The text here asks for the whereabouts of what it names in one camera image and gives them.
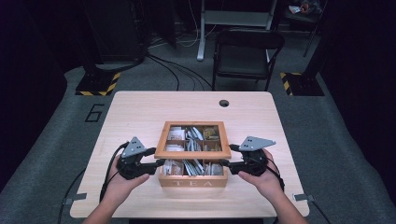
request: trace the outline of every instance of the forearm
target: forearm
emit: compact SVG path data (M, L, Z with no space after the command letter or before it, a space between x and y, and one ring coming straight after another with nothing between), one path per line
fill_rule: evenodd
M99 205L91 212L91 214L84 220L84 224L107 224L116 212L117 207L99 203Z
M270 200L270 203L276 210L279 224L305 224L308 223L306 219L300 214L294 204L282 192Z

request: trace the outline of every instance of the black chair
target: black chair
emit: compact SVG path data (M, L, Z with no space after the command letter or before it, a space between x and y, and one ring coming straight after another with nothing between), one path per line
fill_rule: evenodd
M301 12L292 14L289 10L289 5L285 5L281 9L282 10L281 18L284 18L284 19L290 21L291 23L306 26L307 28L310 29L310 34L308 37L309 42L308 42L308 45L306 46L304 57L306 56L306 54L309 50L309 47L311 47L312 40L314 39L314 36L317 33L318 27L319 27L320 22L323 17L323 12L327 6L327 2L328 2L328 0L321 0L320 1L321 11L319 13L310 13L308 15L305 15Z
M275 31L231 28L219 32L213 57L212 91L216 77L255 79L256 83L266 79L264 90L268 91L276 56L284 44L284 37Z

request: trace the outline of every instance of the person's left hand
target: person's left hand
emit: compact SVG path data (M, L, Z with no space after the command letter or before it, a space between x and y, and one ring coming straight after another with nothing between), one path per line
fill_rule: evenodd
M111 178L118 171L116 165L119 157L120 155L114 159L108 178ZM127 180L120 174L116 174L108 183L103 202L111 204L116 208L119 207L128 198L129 194L134 188L143 184L148 179L148 174L141 175L131 180Z

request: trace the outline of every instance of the black and yellow hazard tape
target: black and yellow hazard tape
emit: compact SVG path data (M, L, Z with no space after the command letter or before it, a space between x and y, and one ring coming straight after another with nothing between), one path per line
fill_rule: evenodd
M111 92L116 88L117 81L119 80L120 73L114 75L111 79L111 82L106 90L103 91L76 91L76 95L85 95L85 96L94 96L94 95L110 95Z
M301 73L280 73L280 77L282 78L283 87L285 88L287 95L293 95L293 92L290 87L290 83L288 82L287 75L300 76Z

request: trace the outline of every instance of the chair backrest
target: chair backrest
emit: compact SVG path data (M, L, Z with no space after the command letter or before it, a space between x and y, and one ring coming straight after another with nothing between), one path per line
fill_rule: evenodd
M270 30L254 28L229 28L216 36L216 49L219 46L239 46L257 49L282 49L283 35Z

